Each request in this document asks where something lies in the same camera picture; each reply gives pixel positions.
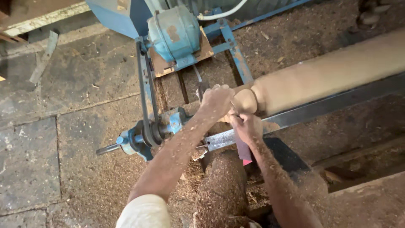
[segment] person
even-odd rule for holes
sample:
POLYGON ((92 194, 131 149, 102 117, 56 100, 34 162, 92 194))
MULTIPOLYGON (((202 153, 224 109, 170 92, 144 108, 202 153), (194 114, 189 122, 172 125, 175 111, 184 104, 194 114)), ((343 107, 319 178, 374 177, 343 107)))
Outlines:
MULTIPOLYGON (((174 189, 195 147, 209 129, 231 109, 233 89, 215 85, 205 91, 198 112, 175 134, 145 168, 133 186, 117 228, 171 226, 167 209, 174 189)), ((283 228, 322 227, 297 186, 263 142, 262 121, 250 114, 230 115, 240 139, 250 147, 262 171, 274 215, 283 228)), ((221 153, 198 189, 196 212, 190 227, 259 228, 247 214, 246 173, 237 152, 221 153)))

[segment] hand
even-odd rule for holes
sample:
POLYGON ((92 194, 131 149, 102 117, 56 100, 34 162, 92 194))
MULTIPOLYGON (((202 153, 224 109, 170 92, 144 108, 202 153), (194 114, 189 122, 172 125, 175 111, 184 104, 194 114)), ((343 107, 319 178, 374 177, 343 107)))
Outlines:
POLYGON ((252 114, 242 113, 239 116, 240 118, 233 114, 230 115, 230 123, 242 141, 248 146, 254 146, 263 139, 262 120, 252 114))
POLYGON ((235 91, 228 85, 214 85, 212 89, 207 89, 204 92, 200 109, 210 113, 217 121, 229 111, 230 101, 234 96, 235 91))

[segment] white sleeve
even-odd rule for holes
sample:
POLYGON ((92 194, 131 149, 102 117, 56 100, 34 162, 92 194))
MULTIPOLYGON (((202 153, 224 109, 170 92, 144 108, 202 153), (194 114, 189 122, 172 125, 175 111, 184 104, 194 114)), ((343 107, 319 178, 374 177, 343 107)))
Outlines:
POLYGON ((133 199, 122 211, 116 228, 170 228, 166 202, 157 195, 143 195, 133 199))

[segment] concrete floor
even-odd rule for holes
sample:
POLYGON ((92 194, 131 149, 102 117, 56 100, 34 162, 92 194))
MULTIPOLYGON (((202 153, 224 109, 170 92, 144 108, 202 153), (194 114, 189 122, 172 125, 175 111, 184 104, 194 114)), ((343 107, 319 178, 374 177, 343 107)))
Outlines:
MULTIPOLYGON (((358 13, 355 0, 300 6, 237 30, 234 35, 254 78, 258 78, 405 26, 405 4, 394 5, 374 30, 356 35, 347 33, 358 13)), ((36 54, 0 62, 0 74, 7 77, 0 82, 0 227, 113 227, 131 186, 147 164, 138 156, 120 151, 100 157, 94 151, 113 143, 121 131, 141 119, 134 42, 107 31, 59 45, 37 86, 28 82, 35 66, 36 54)), ((197 67, 211 85, 239 84, 226 53, 197 67)), ((193 70, 186 68, 180 75, 189 102, 196 101, 193 70)), ((162 111, 185 104, 175 77, 160 78, 157 84, 162 111)), ((312 163, 405 133, 403 113, 404 96, 390 95, 275 135, 312 163)), ((185 177, 169 200, 173 227, 186 224, 192 214, 196 189, 204 177, 200 164, 191 162, 185 177)), ((392 195, 399 190, 395 186, 392 195)), ((252 209, 268 203, 262 192, 261 188, 250 191, 252 209)), ((400 200, 391 198, 387 202, 400 200)), ((367 208, 379 205, 376 199, 371 201, 374 204, 367 208)), ((399 203, 397 207, 397 211, 387 212, 387 218, 401 217, 398 212, 405 206, 399 203)), ((358 225, 354 216, 331 219, 330 215, 335 214, 320 208, 327 227, 358 225)), ((344 213, 344 205, 339 208, 344 213)), ((364 210, 360 215, 371 214, 364 210)), ((379 222, 381 227, 385 224, 384 219, 369 222, 379 222)))

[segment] forearm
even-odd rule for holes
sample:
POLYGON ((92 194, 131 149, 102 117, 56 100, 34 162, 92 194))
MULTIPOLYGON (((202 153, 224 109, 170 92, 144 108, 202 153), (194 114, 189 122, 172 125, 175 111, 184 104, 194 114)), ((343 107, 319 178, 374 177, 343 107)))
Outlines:
POLYGON ((155 194, 165 201, 168 200, 195 147, 216 122, 215 118, 205 113, 200 109, 183 129, 159 150, 133 187, 128 202, 146 194, 155 194))
POLYGON ((312 208, 300 197, 297 186, 263 140, 256 140, 250 148, 263 173, 264 184, 281 227, 322 227, 312 208))

